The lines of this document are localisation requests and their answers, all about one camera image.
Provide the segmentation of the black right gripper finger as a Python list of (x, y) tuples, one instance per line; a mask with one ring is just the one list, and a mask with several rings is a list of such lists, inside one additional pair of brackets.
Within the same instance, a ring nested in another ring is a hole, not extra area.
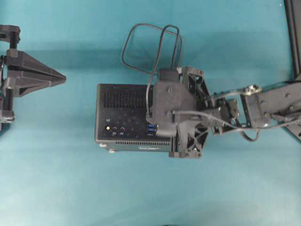
[(178, 72), (173, 69), (162, 68), (159, 70), (158, 79), (164, 82), (178, 82)]
[(175, 124), (158, 124), (156, 128), (156, 136), (158, 137), (175, 137), (177, 126)]

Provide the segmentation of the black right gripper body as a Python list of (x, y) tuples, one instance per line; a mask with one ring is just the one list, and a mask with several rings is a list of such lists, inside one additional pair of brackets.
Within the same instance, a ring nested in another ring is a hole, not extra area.
[(173, 118), (187, 116), (183, 121), (177, 121), (177, 133), (172, 137), (172, 158), (201, 158), (205, 141), (212, 131), (222, 134), (231, 130), (230, 101), (225, 97), (211, 96), (203, 72), (196, 68), (178, 68), (183, 83), (196, 98), (197, 108), (194, 111), (172, 111)]

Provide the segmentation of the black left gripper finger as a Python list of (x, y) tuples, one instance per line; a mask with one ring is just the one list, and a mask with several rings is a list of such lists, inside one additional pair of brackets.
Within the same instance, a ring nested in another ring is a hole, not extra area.
[(29, 54), (16, 49), (7, 50), (7, 66), (9, 70), (30, 74), (41, 80), (66, 80), (66, 77), (33, 58)]
[(56, 85), (64, 84), (65, 78), (51, 77), (50, 80), (33, 78), (13, 78), (6, 79), (6, 97), (23, 97), (31, 92)]

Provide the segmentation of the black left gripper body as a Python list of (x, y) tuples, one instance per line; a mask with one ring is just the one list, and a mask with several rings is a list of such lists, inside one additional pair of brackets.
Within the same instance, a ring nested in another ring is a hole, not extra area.
[(5, 55), (0, 56), (0, 128), (15, 119), (13, 98), (15, 86), (8, 85), (8, 58), (18, 57), (17, 45), (20, 41), (20, 28), (14, 25), (0, 25), (0, 41), (9, 43)]

